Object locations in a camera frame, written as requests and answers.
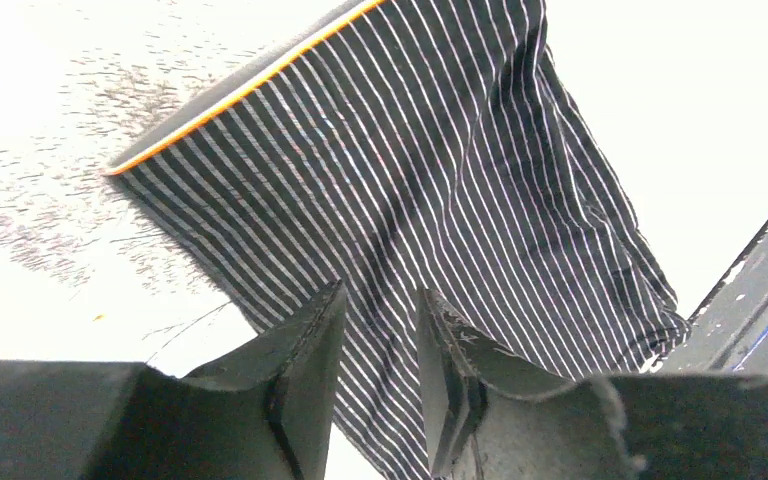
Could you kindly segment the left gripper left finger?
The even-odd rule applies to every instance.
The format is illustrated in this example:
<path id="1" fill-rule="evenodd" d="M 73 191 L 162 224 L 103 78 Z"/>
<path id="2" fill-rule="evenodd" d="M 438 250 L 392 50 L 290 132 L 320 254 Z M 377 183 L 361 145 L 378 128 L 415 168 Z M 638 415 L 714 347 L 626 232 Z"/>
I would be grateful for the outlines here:
<path id="1" fill-rule="evenodd" d="M 331 282 L 182 378 L 0 360 L 0 479 L 322 478 L 346 304 Z"/>

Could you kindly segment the black striped underwear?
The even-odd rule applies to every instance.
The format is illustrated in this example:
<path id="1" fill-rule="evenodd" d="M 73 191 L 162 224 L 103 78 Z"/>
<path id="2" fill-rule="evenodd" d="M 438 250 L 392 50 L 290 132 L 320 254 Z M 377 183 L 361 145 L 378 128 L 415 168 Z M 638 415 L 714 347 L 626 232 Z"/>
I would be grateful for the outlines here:
<path id="1" fill-rule="evenodd" d="M 421 287 L 570 379 L 688 337 L 547 33 L 542 1 L 350 1 L 110 170 L 257 330 L 346 286 L 335 422 L 387 479 L 429 475 Z"/>

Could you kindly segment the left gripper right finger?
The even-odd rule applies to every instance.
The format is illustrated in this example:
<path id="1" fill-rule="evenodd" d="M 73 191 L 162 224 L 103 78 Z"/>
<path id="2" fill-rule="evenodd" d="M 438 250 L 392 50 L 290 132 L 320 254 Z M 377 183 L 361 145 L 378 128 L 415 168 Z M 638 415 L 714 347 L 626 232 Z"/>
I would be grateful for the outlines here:
<path id="1" fill-rule="evenodd" d="M 768 375 L 571 381 L 416 295 L 430 473 L 444 479 L 768 479 Z"/>

